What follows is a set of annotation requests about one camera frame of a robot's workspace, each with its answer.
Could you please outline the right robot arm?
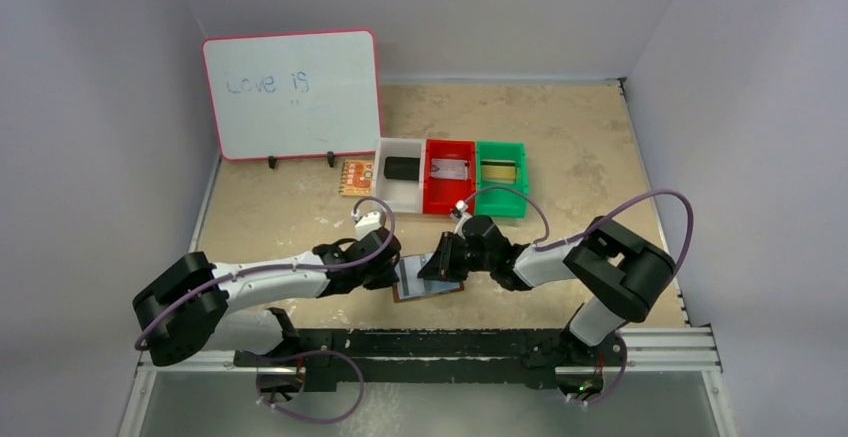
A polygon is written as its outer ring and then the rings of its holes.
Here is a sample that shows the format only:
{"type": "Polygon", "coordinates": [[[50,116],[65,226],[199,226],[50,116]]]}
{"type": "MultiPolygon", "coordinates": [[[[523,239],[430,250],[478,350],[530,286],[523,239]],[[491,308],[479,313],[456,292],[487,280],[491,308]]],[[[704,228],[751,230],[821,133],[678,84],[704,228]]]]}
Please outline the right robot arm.
{"type": "Polygon", "coordinates": [[[542,249],[512,243],[492,218],[473,216],[442,234],[417,276],[462,282],[472,272],[485,272],[509,291],[579,280],[592,296],[566,325],[561,349],[569,361],[584,364],[608,335],[646,320],[676,269],[669,254],[618,222],[593,223],[576,242],[542,249]]]}

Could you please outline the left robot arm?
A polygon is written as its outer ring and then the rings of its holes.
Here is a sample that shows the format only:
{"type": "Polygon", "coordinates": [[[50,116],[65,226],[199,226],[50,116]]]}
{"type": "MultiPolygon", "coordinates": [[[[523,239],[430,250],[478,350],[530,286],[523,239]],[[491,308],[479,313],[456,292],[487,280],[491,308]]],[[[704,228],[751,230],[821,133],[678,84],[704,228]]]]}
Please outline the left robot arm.
{"type": "Polygon", "coordinates": [[[294,257],[248,264],[213,263],[202,251],[189,252],[133,298],[141,328],[134,346],[157,366],[174,365],[208,347],[238,311],[392,286],[401,250],[394,233],[379,228],[294,257]]]}

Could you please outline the brown leather card holder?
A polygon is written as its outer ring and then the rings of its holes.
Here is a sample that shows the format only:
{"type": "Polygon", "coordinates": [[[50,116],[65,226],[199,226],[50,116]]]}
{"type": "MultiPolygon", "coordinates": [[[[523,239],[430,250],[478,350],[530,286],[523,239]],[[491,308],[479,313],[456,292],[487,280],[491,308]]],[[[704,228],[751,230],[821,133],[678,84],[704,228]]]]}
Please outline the brown leather card holder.
{"type": "Polygon", "coordinates": [[[461,282],[424,280],[418,277],[419,271],[432,256],[432,253],[426,253],[405,256],[399,260],[395,266],[397,282],[392,287],[395,303],[412,302],[464,290],[464,284],[461,282]]]}

